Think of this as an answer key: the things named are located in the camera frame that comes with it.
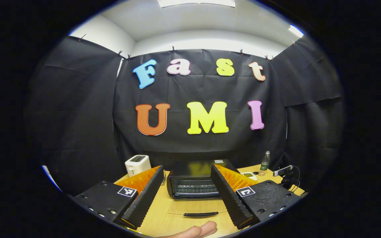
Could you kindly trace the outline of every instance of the yellow letter m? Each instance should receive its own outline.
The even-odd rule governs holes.
[[[188,103],[187,107],[190,109],[190,128],[188,134],[200,134],[199,122],[205,133],[212,129],[213,133],[226,133],[229,128],[226,126],[226,107],[227,104],[223,101],[216,101],[211,107],[210,113],[207,113],[202,103],[199,101],[192,101]]]

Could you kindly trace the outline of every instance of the cable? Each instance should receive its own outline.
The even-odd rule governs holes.
[[[298,182],[298,186],[295,186],[295,188],[292,189],[291,191],[292,193],[298,189],[299,185],[301,185],[301,182],[299,180],[297,180],[297,182]]]
[[[292,193],[298,189],[299,185],[301,185],[301,181],[299,181],[299,178],[301,177],[301,171],[299,170],[298,166],[295,165],[293,167],[298,169],[298,179],[296,180],[298,182],[298,186],[295,186],[295,188],[292,189],[292,191],[291,191]]]

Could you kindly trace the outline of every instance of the letter i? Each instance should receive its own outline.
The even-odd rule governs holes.
[[[251,107],[252,113],[252,130],[258,130],[264,128],[263,121],[261,119],[261,105],[260,101],[249,101],[248,105]]]

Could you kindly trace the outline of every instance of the orange letter u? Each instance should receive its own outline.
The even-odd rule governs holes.
[[[158,125],[154,128],[148,124],[149,111],[151,108],[151,105],[148,104],[136,106],[136,111],[138,111],[138,130],[147,136],[157,136],[162,134],[167,128],[167,110],[170,108],[170,105],[160,103],[155,106],[158,110]]]

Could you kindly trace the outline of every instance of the blue letter f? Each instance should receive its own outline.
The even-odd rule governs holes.
[[[149,77],[148,74],[151,74],[152,76],[154,76],[155,69],[151,65],[156,65],[156,64],[157,64],[156,60],[151,59],[148,62],[136,67],[133,70],[133,72],[136,73],[136,75],[138,76],[139,82],[141,83],[139,84],[140,89],[143,89],[146,86],[150,85],[151,83],[154,83],[155,81],[154,78]]]

